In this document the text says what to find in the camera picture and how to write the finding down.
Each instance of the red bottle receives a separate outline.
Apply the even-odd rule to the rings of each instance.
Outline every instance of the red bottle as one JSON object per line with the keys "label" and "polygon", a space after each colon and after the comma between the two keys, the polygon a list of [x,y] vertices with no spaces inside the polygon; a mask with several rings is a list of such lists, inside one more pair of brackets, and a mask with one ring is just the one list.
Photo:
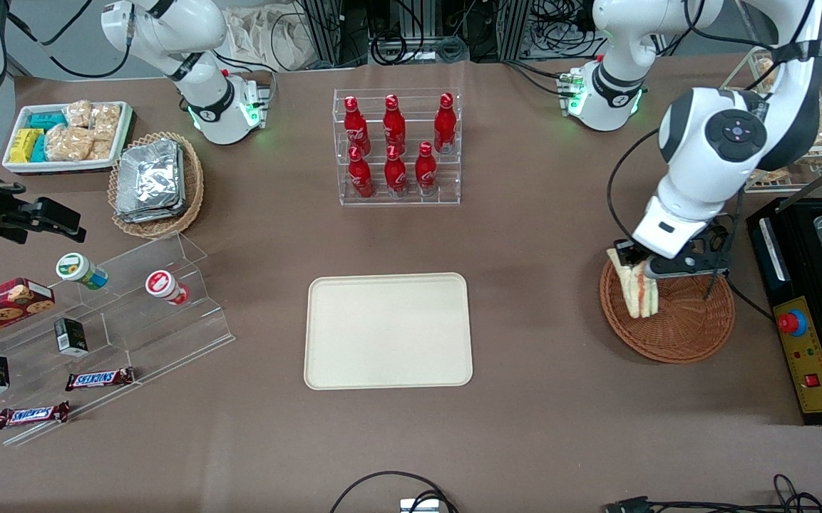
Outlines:
{"label": "red bottle", "polygon": [[351,157],[348,172],[351,173],[351,183],[354,189],[356,189],[356,193],[361,198],[369,198],[376,194],[376,186],[372,184],[369,165],[366,163],[366,160],[363,160],[363,155],[359,152],[359,148],[351,146],[351,149],[348,150],[348,156]]}
{"label": "red bottle", "polygon": [[447,155],[456,149],[456,111],[452,108],[452,93],[443,92],[439,98],[439,113],[436,114],[436,137],[433,146],[436,152]]}
{"label": "red bottle", "polygon": [[421,196],[433,195],[436,192],[436,157],[433,156],[433,144],[426,140],[420,143],[420,155],[414,163],[414,172]]}
{"label": "red bottle", "polygon": [[397,147],[388,146],[385,156],[388,157],[385,162],[385,183],[389,186],[389,195],[392,199],[404,198],[408,194],[408,188],[401,153],[398,153]]}
{"label": "red bottle", "polygon": [[372,150],[372,144],[369,142],[366,120],[363,118],[363,114],[359,112],[359,108],[356,107],[356,98],[346,97],[344,99],[344,108],[346,110],[344,129],[348,133],[348,140],[351,141],[351,146],[358,147],[365,157]]}
{"label": "red bottle", "polygon": [[398,148],[399,155],[404,155],[404,136],[407,130],[404,127],[404,115],[398,110],[398,97],[390,94],[385,97],[385,116],[382,117],[382,126],[385,127],[385,144]]}

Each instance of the foil-wrapped food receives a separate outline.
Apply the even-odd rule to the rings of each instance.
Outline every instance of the foil-wrapped food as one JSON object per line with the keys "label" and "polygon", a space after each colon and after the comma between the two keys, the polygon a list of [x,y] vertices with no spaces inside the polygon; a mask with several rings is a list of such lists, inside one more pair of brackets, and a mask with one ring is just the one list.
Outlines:
{"label": "foil-wrapped food", "polygon": [[116,215],[126,223],[178,217],[186,209],[183,149],[159,139],[123,152],[118,165]]}

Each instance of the wicker basket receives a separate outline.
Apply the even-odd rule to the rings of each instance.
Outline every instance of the wicker basket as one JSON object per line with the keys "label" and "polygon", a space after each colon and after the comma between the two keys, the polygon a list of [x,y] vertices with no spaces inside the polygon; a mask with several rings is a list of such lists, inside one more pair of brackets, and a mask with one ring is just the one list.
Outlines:
{"label": "wicker basket", "polygon": [[[195,150],[188,140],[176,133],[164,133],[160,131],[160,133],[149,133],[140,139],[134,140],[131,144],[128,144],[128,147],[151,144],[163,137],[175,140],[183,147],[185,194],[186,201],[189,202],[189,207],[186,208],[183,215],[179,217],[157,219],[144,223],[126,223],[114,214],[113,223],[131,236],[155,239],[161,238],[169,233],[181,232],[186,230],[186,228],[195,221],[195,218],[198,217],[198,211],[202,209],[202,199],[205,198],[205,176],[202,174],[202,163],[199,162],[198,155],[195,154]],[[112,171],[110,171],[110,189],[107,191],[107,199],[114,211],[116,210],[118,166],[120,166],[120,162],[116,160],[116,162],[113,163]]]}
{"label": "wicker basket", "polygon": [[620,279],[607,261],[600,275],[600,305],[607,322],[629,347],[664,363],[696,363],[715,354],[734,328],[734,297],[718,276],[707,300],[710,276],[658,280],[658,313],[632,318]]}

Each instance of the teal snack package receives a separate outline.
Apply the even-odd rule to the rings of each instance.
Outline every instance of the teal snack package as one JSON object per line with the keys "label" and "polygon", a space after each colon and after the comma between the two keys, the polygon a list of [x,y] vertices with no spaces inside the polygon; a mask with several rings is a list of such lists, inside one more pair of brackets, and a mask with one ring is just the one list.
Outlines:
{"label": "teal snack package", "polygon": [[37,113],[31,114],[30,118],[27,119],[27,127],[49,130],[59,123],[65,124],[65,122],[66,117],[63,113]]}
{"label": "teal snack package", "polygon": [[36,138],[34,151],[30,155],[30,162],[46,162],[46,136]]}

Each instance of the white tray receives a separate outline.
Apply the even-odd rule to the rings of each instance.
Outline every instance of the white tray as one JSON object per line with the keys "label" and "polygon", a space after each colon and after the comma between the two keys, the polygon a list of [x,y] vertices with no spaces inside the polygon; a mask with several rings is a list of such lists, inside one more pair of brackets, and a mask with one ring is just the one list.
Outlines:
{"label": "white tray", "polygon": [[311,389],[461,386],[472,375],[461,275],[320,277],[309,286]]}
{"label": "white tray", "polygon": [[17,136],[17,130],[27,128],[27,119],[31,114],[37,113],[55,113],[57,110],[62,110],[62,107],[68,103],[55,103],[52,105],[29,105],[22,107],[17,114],[17,120],[14,121],[11,137],[9,137],[9,144],[6,146],[6,152],[2,155],[2,167],[6,168],[15,175],[59,175],[65,172],[89,172],[89,171],[110,171],[113,162],[120,158],[120,153],[123,151],[126,135],[128,134],[128,126],[131,124],[131,115],[133,109],[125,101],[96,101],[93,103],[110,103],[118,105],[121,108],[120,124],[116,129],[116,135],[113,136],[113,146],[110,149],[110,157],[98,160],[81,160],[80,162],[9,162],[9,150],[14,144],[14,137]]}

